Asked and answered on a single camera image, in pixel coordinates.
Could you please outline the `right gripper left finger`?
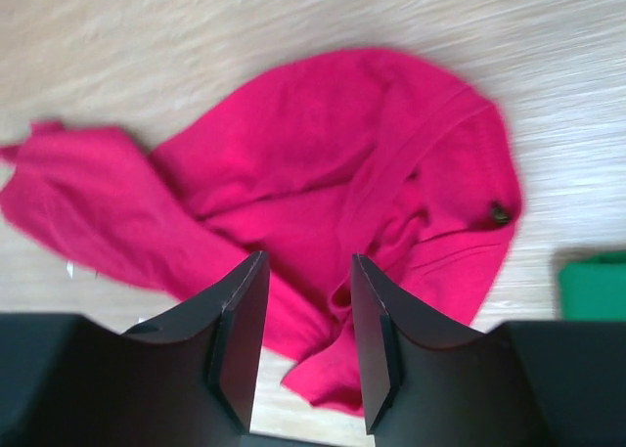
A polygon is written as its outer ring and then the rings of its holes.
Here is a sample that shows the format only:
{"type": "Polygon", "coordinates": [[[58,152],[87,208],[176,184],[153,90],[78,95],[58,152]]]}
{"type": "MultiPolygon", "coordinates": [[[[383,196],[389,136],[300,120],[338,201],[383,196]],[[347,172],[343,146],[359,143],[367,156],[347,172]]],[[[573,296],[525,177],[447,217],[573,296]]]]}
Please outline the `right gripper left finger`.
{"type": "Polygon", "coordinates": [[[2,444],[242,445],[268,290],[256,252],[121,334],[79,314],[3,314],[2,444]]]}

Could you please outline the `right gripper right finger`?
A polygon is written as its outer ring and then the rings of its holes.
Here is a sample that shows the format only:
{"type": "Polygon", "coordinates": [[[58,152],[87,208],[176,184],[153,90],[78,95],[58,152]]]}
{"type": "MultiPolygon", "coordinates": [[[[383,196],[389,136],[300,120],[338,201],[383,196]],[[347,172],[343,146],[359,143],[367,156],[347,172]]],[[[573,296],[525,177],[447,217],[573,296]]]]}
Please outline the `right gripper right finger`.
{"type": "Polygon", "coordinates": [[[366,430],[379,446],[621,446],[619,322],[460,324],[351,264],[366,430]]]}

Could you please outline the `red t-shirt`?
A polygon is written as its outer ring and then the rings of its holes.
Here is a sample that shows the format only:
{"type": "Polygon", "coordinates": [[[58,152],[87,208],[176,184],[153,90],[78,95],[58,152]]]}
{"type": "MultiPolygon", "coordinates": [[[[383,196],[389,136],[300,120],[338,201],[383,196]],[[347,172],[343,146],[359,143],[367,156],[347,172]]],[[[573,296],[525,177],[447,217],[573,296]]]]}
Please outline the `red t-shirt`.
{"type": "Polygon", "coordinates": [[[352,256],[469,324],[522,211],[497,106],[382,48],[266,71],[150,153],[115,126],[41,121],[1,157],[4,218],[124,284],[185,300],[268,252],[264,344],[294,361],[284,386],[356,416],[352,256]]]}

